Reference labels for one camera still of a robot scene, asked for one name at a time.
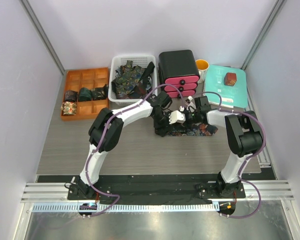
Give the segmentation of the navy floral silk tie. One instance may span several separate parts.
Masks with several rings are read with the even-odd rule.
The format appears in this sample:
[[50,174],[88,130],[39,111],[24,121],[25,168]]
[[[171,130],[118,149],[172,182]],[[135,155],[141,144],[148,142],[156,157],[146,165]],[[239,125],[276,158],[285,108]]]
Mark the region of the navy floral silk tie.
[[213,136],[218,131],[214,125],[197,123],[193,125],[183,125],[176,123],[175,130],[170,134],[165,134],[165,137],[182,137],[182,136]]

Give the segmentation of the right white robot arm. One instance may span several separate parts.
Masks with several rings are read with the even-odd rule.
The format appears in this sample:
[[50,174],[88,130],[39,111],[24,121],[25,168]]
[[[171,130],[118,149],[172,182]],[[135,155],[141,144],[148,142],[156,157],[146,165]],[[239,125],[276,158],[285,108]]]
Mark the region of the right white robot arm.
[[254,111],[212,109],[206,96],[194,99],[182,113],[187,124],[207,124],[226,129],[230,155],[225,167],[218,173],[215,190],[222,198],[230,198],[239,189],[242,172],[249,160],[266,145],[265,130]]

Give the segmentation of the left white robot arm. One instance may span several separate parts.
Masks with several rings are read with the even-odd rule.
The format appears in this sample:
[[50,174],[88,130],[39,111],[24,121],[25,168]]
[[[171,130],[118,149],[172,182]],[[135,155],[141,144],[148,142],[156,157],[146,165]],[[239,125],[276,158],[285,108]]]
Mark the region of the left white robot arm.
[[94,184],[99,180],[102,164],[108,152],[118,144],[123,128],[137,120],[152,117],[155,134],[164,137],[172,129],[165,112],[171,104],[171,97],[166,92],[161,92],[159,95],[148,95],[124,108],[101,110],[88,131],[88,157],[84,169],[75,181],[83,198],[90,200],[96,195],[97,188]]

